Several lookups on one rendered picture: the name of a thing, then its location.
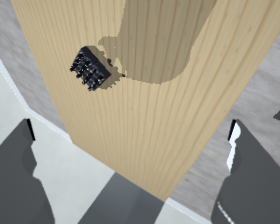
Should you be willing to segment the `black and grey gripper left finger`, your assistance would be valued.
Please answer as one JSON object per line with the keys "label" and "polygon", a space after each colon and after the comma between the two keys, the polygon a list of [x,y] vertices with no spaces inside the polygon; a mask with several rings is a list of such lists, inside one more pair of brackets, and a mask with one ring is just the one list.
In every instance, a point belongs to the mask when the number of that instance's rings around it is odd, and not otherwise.
{"label": "black and grey gripper left finger", "polygon": [[55,224],[32,151],[35,140],[30,118],[21,122],[0,144],[0,224]]}

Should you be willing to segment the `black knob box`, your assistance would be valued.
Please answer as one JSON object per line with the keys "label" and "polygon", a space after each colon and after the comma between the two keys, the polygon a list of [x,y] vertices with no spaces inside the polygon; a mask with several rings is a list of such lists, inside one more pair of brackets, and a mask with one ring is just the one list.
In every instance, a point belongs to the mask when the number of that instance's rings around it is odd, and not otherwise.
{"label": "black knob box", "polygon": [[111,74],[87,48],[87,46],[82,47],[77,55],[78,56],[76,56],[71,65],[70,71],[75,71],[77,73],[76,78],[81,77],[81,79],[84,80],[82,81],[82,84],[87,84],[89,86],[88,91],[95,91],[108,77],[111,76]]}

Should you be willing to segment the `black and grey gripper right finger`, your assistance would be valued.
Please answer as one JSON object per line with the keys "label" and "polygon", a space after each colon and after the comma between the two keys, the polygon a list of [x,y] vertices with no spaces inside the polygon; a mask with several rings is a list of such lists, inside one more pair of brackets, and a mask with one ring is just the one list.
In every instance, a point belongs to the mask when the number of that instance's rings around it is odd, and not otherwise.
{"label": "black and grey gripper right finger", "polygon": [[223,181],[211,223],[280,224],[280,166],[239,119],[232,120],[228,141],[232,175]]}

